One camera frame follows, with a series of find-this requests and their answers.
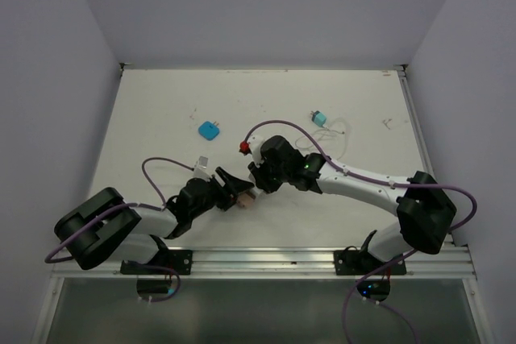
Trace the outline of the blue plug adapter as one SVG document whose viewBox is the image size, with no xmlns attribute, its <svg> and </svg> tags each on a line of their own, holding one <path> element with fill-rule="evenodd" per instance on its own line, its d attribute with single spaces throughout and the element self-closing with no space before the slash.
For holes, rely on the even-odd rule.
<svg viewBox="0 0 516 344">
<path fill-rule="evenodd" d="M 217 122 L 205 121 L 198 127 L 198 133 L 207 141 L 213 141 L 220 135 L 220 129 Z"/>
</svg>

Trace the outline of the brown USB charger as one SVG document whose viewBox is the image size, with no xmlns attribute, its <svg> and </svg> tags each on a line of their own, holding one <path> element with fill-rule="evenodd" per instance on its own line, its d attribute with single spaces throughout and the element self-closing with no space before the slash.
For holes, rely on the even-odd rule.
<svg viewBox="0 0 516 344">
<path fill-rule="evenodd" d="M 252 207 L 255 202 L 255 197 L 250 193 L 243 193 L 238 196 L 236 204 L 242 209 L 248 209 Z"/>
</svg>

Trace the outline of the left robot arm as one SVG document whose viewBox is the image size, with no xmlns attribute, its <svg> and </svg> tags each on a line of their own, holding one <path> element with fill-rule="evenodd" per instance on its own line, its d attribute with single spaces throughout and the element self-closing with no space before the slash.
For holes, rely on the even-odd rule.
<svg viewBox="0 0 516 344">
<path fill-rule="evenodd" d="M 165 239 L 181 237 L 194 220 L 216 208 L 227 211 L 255 185 L 232 176 L 223 168 L 214 175 L 194 170 L 178 194 L 157 208 L 128 203 L 113 187 L 107 187 L 54 226 L 60 245 L 45 258 L 46 263 L 75 261 L 83 270 L 110 260 L 136 261 L 152 274 L 165 269 L 168 255 Z"/>
</svg>

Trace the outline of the teal USB charger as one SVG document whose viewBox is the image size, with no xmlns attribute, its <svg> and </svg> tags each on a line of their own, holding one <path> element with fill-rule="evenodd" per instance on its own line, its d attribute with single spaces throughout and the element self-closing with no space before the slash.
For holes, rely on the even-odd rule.
<svg viewBox="0 0 516 344">
<path fill-rule="evenodd" d="M 324 128 L 327 122 L 327 116 L 319 110 L 310 112 L 311 121 L 318 127 Z"/>
</svg>

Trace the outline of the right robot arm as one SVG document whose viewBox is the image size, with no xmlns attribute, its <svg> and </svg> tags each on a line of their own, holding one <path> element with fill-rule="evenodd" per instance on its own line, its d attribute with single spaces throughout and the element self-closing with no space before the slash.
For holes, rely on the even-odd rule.
<svg viewBox="0 0 516 344">
<path fill-rule="evenodd" d="M 248 169 L 263 193 L 290 184 L 299 191 L 349 197 L 392 214 L 396 222 L 372 231 L 359 250 L 360 266 L 368 273 L 378 273 L 390 260 L 412 250 L 438 254 L 456 215 L 455 205 L 425 172 L 384 181 L 321 153 L 303 155 L 280 135 L 253 135 L 239 150 L 252 157 Z"/>
</svg>

